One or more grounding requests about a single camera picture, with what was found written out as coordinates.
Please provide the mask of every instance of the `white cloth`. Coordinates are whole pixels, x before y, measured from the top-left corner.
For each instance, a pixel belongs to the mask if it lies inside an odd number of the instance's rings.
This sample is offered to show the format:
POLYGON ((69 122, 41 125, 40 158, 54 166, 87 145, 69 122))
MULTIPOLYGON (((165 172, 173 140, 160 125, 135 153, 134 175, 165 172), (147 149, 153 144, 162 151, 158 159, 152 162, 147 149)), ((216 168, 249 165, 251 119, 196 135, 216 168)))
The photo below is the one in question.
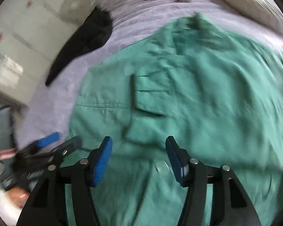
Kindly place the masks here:
POLYGON ((283 13, 274 0, 224 0, 256 22, 283 34, 283 13))

